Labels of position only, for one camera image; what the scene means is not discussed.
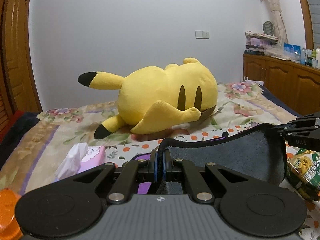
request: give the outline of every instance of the black ear tip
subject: black ear tip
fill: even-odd
[[[97,140],[101,140],[111,134],[102,124],[98,126],[96,131],[94,132],[94,138]]]
[[[78,82],[81,85],[84,85],[86,87],[90,86],[91,81],[94,79],[94,77],[96,76],[96,72],[87,72],[87,73],[83,73],[78,77]]]

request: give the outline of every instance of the wall socket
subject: wall socket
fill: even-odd
[[[210,39],[210,34],[206,31],[196,31],[196,39]]]

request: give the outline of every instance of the snack bag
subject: snack bag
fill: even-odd
[[[287,180],[306,200],[320,200],[320,153],[300,149],[287,159]]]

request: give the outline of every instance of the white wall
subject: white wall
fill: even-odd
[[[259,0],[31,0],[31,59],[44,110],[117,98],[80,85],[87,71],[126,76],[195,57],[218,82],[238,82],[244,31],[262,32]],[[195,30],[210,31],[196,40]]]
[[[305,47],[306,36],[300,0],[280,0],[280,4],[288,42]]]

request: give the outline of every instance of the orange cap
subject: orange cap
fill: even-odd
[[[18,240],[22,237],[19,225],[14,217],[14,207],[20,196],[10,189],[0,191],[0,239]]]

